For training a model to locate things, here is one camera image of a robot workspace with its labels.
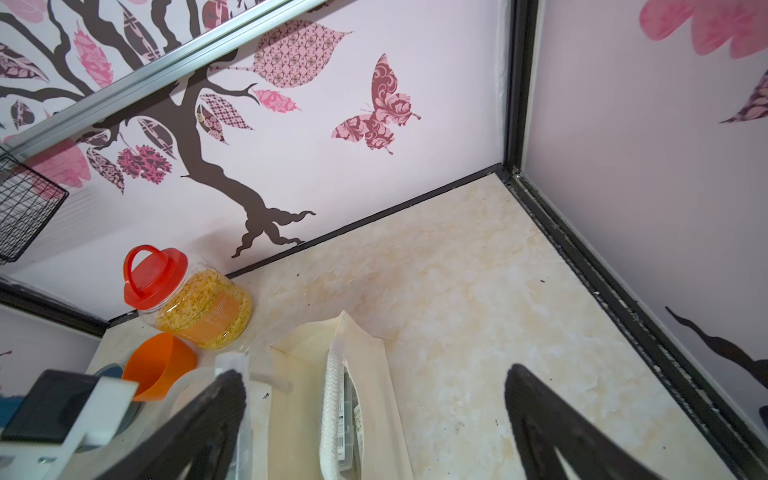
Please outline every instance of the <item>red lid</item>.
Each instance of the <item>red lid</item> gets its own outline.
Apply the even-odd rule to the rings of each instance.
[[[136,268],[134,258],[142,250],[151,252]],[[151,245],[140,245],[125,257],[123,277],[125,303],[138,310],[149,310],[160,305],[184,279],[187,256],[175,248],[159,251]]]

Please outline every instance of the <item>yellow grains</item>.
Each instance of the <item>yellow grains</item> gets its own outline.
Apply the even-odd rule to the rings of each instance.
[[[221,293],[231,295],[239,305],[233,316],[230,314],[216,318],[216,323],[225,329],[223,333],[216,335],[213,339],[185,336],[184,330],[203,319]],[[220,349],[232,343],[245,330],[252,310],[253,300],[246,290],[234,285],[215,270],[203,270],[191,276],[166,302],[157,312],[156,322],[158,329],[189,338],[205,349]]]

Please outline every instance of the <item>aluminum rail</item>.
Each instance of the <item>aluminum rail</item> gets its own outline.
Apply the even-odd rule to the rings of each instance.
[[[133,104],[325,0],[266,0],[8,140],[25,160]]]

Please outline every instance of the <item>plastic jar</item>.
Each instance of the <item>plastic jar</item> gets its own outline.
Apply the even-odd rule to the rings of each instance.
[[[133,267],[141,251],[150,255]],[[250,293],[207,261],[175,248],[134,248],[125,257],[123,277],[125,303],[138,310],[143,321],[202,348],[229,345],[250,321]]]

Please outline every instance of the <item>butterfly decal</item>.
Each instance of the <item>butterfly decal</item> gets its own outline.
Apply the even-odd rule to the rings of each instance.
[[[405,126],[411,116],[421,120],[420,116],[411,111],[411,98],[396,92],[397,77],[384,54],[373,69],[373,112],[346,119],[331,133],[331,138],[343,138],[351,142],[365,139],[371,150],[383,148],[392,155],[387,147],[395,140],[395,135],[385,125],[391,121],[401,127]]]

